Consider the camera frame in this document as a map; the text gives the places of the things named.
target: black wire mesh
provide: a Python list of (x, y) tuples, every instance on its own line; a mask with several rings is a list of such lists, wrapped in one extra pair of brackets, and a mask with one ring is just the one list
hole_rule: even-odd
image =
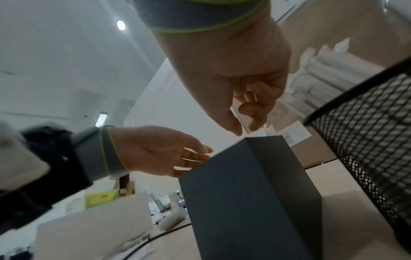
[(357, 85), (305, 120), (396, 232), (411, 245), (411, 58)]

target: fluorescent light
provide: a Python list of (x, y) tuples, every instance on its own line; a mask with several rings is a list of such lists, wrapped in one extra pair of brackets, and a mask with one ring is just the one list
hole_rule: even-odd
[(125, 30), (125, 23), (122, 20), (117, 20), (117, 27), (119, 30), (124, 31)]
[(101, 112), (100, 115), (97, 118), (97, 121), (96, 121), (95, 125), (97, 127), (102, 126), (104, 124), (104, 121), (106, 121), (106, 119), (107, 119), (107, 113)]

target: human hand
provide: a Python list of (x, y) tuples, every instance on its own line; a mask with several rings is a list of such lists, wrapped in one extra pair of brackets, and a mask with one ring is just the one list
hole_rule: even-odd
[(241, 124), (230, 108), (259, 129), (284, 92), (291, 50), (270, 16), (270, 3), (233, 25), (200, 33), (154, 32), (181, 81), (216, 123), (236, 135)]
[(160, 126), (111, 128), (110, 135), (127, 170), (180, 177), (210, 159), (213, 149), (191, 135)]

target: black box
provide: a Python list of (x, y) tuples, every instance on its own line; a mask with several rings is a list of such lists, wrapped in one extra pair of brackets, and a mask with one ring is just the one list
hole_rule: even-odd
[(179, 181), (202, 260), (322, 259), (321, 195), (282, 136), (246, 138)]

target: black cable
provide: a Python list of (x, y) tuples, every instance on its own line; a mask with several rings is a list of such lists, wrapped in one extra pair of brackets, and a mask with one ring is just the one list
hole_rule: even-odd
[(164, 232), (164, 233), (161, 233), (161, 234), (159, 234), (159, 235), (156, 235), (156, 236), (150, 238), (149, 240), (145, 241), (143, 244), (137, 246), (137, 248), (133, 249), (133, 251), (131, 251), (131, 252), (130, 252), (126, 257), (124, 257), (122, 260), (127, 260), (127, 259), (130, 258), (133, 254), (135, 254), (137, 251), (139, 251), (143, 246), (147, 245), (147, 244), (150, 243), (151, 241), (156, 240), (156, 239), (159, 238), (159, 237), (165, 236), (165, 235), (167, 235), (167, 234), (170, 234), (170, 233), (172, 233), (172, 232), (174, 232), (174, 231), (177, 231), (177, 230), (179, 230), (179, 229), (182, 229), (182, 228), (188, 227), (188, 226), (191, 226), (191, 223), (182, 225), (181, 227), (177, 227), (177, 228), (175, 228), (175, 229), (166, 231), (166, 232)]

